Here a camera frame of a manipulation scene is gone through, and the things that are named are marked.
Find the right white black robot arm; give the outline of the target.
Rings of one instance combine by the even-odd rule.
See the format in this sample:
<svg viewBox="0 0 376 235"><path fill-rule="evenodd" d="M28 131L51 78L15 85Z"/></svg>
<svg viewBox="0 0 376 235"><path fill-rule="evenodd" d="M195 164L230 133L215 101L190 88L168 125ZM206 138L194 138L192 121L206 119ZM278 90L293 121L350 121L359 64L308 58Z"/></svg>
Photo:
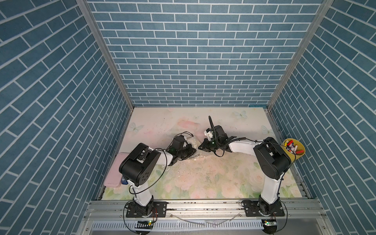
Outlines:
<svg viewBox="0 0 376 235"><path fill-rule="evenodd" d="M263 189L258 198L259 211L263 215L270 215L280 208L281 183L293 161L274 138L254 141L246 137L228 137L219 125L207 129L204 135L206 137L198 147L199 150L216 154L216 151L221 149L223 152L256 156L265 175Z"/></svg>

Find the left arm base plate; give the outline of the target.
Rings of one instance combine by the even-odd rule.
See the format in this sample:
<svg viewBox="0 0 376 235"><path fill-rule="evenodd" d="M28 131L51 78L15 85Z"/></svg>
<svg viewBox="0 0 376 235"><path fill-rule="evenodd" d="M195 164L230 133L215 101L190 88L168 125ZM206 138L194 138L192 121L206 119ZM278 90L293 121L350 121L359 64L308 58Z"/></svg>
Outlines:
<svg viewBox="0 0 376 235"><path fill-rule="evenodd" d="M126 218L142 217L165 217L167 211L167 202L150 201L146 206L141 206L135 201L129 201L125 209Z"/></svg>

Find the clear bubble wrap sheet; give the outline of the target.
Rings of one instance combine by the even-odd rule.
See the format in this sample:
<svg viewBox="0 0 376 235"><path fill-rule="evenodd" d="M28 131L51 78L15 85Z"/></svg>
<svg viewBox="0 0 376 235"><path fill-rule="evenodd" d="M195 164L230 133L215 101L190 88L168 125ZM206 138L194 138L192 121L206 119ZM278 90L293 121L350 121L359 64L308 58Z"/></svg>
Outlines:
<svg viewBox="0 0 376 235"><path fill-rule="evenodd" d="M187 160L188 161L191 161L191 160L193 161L193 160L197 160L199 158L208 157L208 156L211 155L211 153L209 153L209 152L204 152L204 151L201 151L201 150L198 149L198 147L199 147L199 141L198 141L198 139L196 137L186 137L185 136L185 138L188 141L188 143L192 144L192 146L196 149L196 153L193 156L185 159L185 161L187 161Z"/></svg>

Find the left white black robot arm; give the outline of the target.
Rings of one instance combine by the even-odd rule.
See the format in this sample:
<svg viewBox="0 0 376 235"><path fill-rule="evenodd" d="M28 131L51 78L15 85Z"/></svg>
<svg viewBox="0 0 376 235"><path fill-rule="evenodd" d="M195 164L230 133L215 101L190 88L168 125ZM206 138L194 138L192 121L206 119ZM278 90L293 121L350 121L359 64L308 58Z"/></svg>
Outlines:
<svg viewBox="0 0 376 235"><path fill-rule="evenodd" d="M177 134L166 149L151 149L146 144L138 144L119 166L119 172L123 180L130 185L129 192L134 196L132 206L141 216L147 216L153 212L154 197L150 192L148 179L155 166L160 163L160 157L164 160L164 170L173 166L178 161L185 160L196 153L187 137L193 137L190 132Z"/></svg>

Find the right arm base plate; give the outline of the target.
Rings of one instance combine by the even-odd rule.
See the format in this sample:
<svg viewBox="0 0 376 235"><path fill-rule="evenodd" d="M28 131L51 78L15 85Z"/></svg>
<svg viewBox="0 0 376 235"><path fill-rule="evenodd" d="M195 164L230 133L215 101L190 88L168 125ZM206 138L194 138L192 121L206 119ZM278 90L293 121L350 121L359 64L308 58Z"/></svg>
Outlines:
<svg viewBox="0 0 376 235"><path fill-rule="evenodd" d="M277 200L273 204L268 204L265 201L254 201L246 199L241 202L241 206L244 208L247 217L285 216L285 212L280 200Z"/></svg>

